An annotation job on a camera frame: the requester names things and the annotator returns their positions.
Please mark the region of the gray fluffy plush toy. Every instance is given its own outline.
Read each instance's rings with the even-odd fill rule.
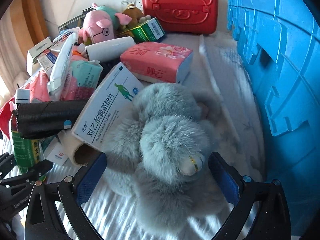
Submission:
[[[207,168],[214,128],[201,114],[185,87],[153,84],[108,135],[104,179],[115,193],[136,196],[137,222],[148,233],[178,233],[188,217],[225,204]]]

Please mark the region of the blue circular logo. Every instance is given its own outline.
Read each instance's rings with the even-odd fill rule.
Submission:
[[[135,88],[133,88],[132,92],[133,92],[135,95],[137,95],[138,92],[139,92],[139,89],[135,87]]]

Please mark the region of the pink and teal package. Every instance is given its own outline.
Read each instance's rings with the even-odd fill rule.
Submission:
[[[186,78],[193,50],[158,42],[143,42],[125,51],[120,59],[140,80],[181,83]]]
[[[96,61],[72,61],[60,100],[89,99],[97,88],[102,70]]]

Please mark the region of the plush toy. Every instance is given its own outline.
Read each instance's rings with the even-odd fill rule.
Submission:
[[[156,83],[108,135],[104,179],[114,192],[136,197],[137,222],[148,233],[178,233],[188,217],[226,203],[207,167],[214,128],[201,114],[185,87]]]
[[[151,20],[150,15],[144,16],[143,12],[137,8],[133,3],[129,3],[128,7],[123,11],[123,14],[128,15],[132,18],[127,26],[123,26],[123,29],[126,27],[131,29],[138,25],[139,23],[144,23],[147,20]]]
[[[84,18],[83,28],[79,32],[79,36],[82,37],[85,43],[88,38],[93,39],[92,43],[112,40],[115,38],[114,30],[120,24],[126,25],[131,21],[129,16],[117,13],[106,6],[98,7],[95,3],[92,6],[97,9],[87,13]]]

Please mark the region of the white bed sheet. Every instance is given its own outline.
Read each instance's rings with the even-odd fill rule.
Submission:
[[[229,34],[215,33],[210,36],[169,34],[163,41],[194,50],[194,59],[185,86],[212,99],[209,119],[217,130],[217,151],[235,166],[241,175],[250,175],[261,181],[264,177],[264,146],[259,111],[250,87],[250,81],[236,52],[236,42]],[[4,140],[3,153],[12,153],[8,140]],[[77,168],[67,161],[63,167],[55,165],[48,174],[48,182],[61,181],[74,175]],[[17,175],[17,168],[8,176]],[[57,203],[63,224],[72,239],[77,239],[63,211]],[[218,215],[203,219],[190,218],[188,225],[178,236],[157,237],[144,233],[134,217],[134,199],[113,193],[101,179],[88,203],[82,205],[84,212],[104,239],[112,240],[196,240],[212,239],[229,215],[232,205]],[[22,223],[26,209],[20,212]],[[240,236],[248,232],[246,226]]]

